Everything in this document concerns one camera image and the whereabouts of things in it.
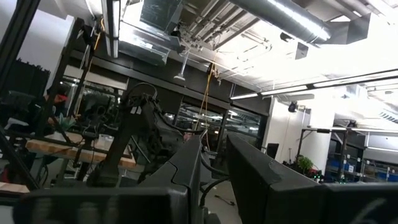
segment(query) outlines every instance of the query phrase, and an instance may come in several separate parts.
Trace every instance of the cable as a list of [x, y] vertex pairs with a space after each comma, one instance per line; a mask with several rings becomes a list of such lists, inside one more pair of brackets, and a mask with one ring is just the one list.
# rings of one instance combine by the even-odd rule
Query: cable
[[203, 154], [202, 154], [202, 153], [200, 153], [200, 156], [201, 156], [200, 161], [201, 161], [201, 163], [206, 167], [206, 169], [208, 169], [208, 170], [210, 170], [210, 171], [212, 171], [213, 173], [218, 174], [218, 175], [228, 176], [228, 174], [225, 173], [224, 171], [221, 171], [221, 170], [212, 168], [212, 166], [210, 166], [210, 165], [206, 162], [206, 160], [205, 160], [205, 158], [203, 157]]
[[210, 190], [211, 190], [213, 187], [215, 187], [216, 185], [218, 185], [218, 184], [220, 184], [220, 183], [222, 183], [222, 182], [224, 182], [224, 181], [227, 181], [227, 180], [229, 180], [229, 177], [224, 177], [224, 178], [221, 178], [221, 179], [216, 180], [216, 181], [214, 181], [213, 183], [211, 183], [211, 184], [205, 189], [204, 193], [201, 195], [199, 207], [203, 208], [203, 207], [205, 206], [206, 196], [207, 196], [207, 194], [210, 192]]

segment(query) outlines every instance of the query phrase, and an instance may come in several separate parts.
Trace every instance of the air duct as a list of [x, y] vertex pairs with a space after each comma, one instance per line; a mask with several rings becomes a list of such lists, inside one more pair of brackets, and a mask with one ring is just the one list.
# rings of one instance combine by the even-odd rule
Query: air duct
[[290, 0], [230, 0], [263, 21], [307, 43], [330, 39], [327, 24]]

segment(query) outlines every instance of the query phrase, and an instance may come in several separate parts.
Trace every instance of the wooden workbench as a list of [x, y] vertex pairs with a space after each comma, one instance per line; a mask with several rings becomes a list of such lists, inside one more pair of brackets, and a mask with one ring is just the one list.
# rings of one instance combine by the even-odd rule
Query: wooden workbench
[[[71, 142], [81, 142], [83, 137], [80, 134], [75, 134], [75, 133], [66, 133], [67, 136], [70, 138]], [[49, 135], [46, 136], [46, 138], [50, 139], [55, 139], [54, 135]], [[99, 146], [97, 144], [97, 141], [95, 141], [95, 148], [97, 149], [102, 149], [105, 151], [108, 151], [109, 149], [106, 149], [104, 146]], [[39, 141], [35, 139], [31, 139], [26, 143], [26, 148], [29, 150], [29, 152], [34, 152], [34, 153], [40, 153], [40, 154], [45, 154], [63, 159], [75, 159], [76, 154], [77, 154], [77, 148], [71, 148], [68, 146], [63, 146], [59, 144], [54, 144], [50, 142], [45, 142], [45, 141]], [[81, 151], [79, 161], [81, 162], [88, 162], [88, 163], [93, 163], [93, 164], [98, 164], [99, 162], [103, 161], [106, 157], [106, 154], [101, 153], [101, 152], [93, 152], [89, 150], [83, 149]], [[122, 169], [133, 169], [136, 166], [136, 160], [134, 158], [128, 159], [125, 157], [122, 157], [121, 160], [119, 161], [119, 167]]]

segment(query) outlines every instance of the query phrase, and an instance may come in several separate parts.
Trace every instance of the window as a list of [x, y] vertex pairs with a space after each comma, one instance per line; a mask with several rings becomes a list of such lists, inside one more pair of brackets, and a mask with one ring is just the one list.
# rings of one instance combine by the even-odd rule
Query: window
[[257, 136], [260, 120], [261, 117], [259, 115], [232, 107], [228, 111], [225, 128], [231, 131]]
[[211, 151], [216, 151], [222, 120], [222, 114], [205, 111], [204, 109], [200, 110], [197, 106], [182, 103], [177, 116], [176, 126], [191, 130], [207, 129], [204, 145], [207, 145]]

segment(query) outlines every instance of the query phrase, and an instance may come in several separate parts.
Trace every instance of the black pillar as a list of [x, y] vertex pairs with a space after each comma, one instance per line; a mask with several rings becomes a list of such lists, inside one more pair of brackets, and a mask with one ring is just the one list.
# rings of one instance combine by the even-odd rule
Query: black pillar
[[73, 50], [73, 47], [75, 46], [75, 42], [78, 38], [79, 31], [84, 26], [84, 23], [85, 22], [83, 19], [78, 18], [75, 21], [75, 23], [73, 24], [72, 31], [70, 32], [68, 44], [62, 50], [61, 61], [58, 65], [58, 69], [55, 73], [54, 80], [52, 82], [52, 88], [50, 91], [50, 95], [49, 95], [47, 103], [44, 107], [42, 117], [40, 118], [40, 121], [39, 121], [39, 127], [36, 130], [36, 133], [35, 133], [36, 136], [43, 136], [44, 127], [49, 118], [49, 114], [52, 113], [52, 106], [54, 104], [55, 95], [57, 95], [57, 89], [60, 86], [60, 82], [62, 81], [63, 74], [65, 73], [65, 69], [67, 68], [67, 65], [69, 63], [70, 54]]
[[4, 88], [12, 64], [25, 40], [40, 0], [18, 0], [15, 11], [0, 44], [0, 90]]
[[341, 180], [341, 174], [344, 174], [344, 158], [345, 158], [345, 151], [346, 151], [346, 146], [347, 146], [347, 137], [348, 137], [348, 132], [344, 132], [344, 137], [343, 137], [343, 143], [341, 145], [341, 154], [340, 154], [340, 163], [338, 164], [338, 169], [337, 169], [337, 177], [339, 180]]

